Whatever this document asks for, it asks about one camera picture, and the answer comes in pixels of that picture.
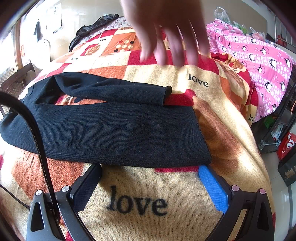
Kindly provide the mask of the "person's left hand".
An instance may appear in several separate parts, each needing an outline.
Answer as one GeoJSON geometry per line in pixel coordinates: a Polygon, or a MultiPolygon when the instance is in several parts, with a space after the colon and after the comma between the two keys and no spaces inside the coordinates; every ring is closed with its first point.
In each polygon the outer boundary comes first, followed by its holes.
{"type": "Polygon", "coordinates": [[[210,56],[200,1],[125,0],[120,4],[141,43],[141,62],[154,56],[159,65],[167,63],[162,32],[168,38],[174,65],[197,65],[199,54],[210,56]]]}

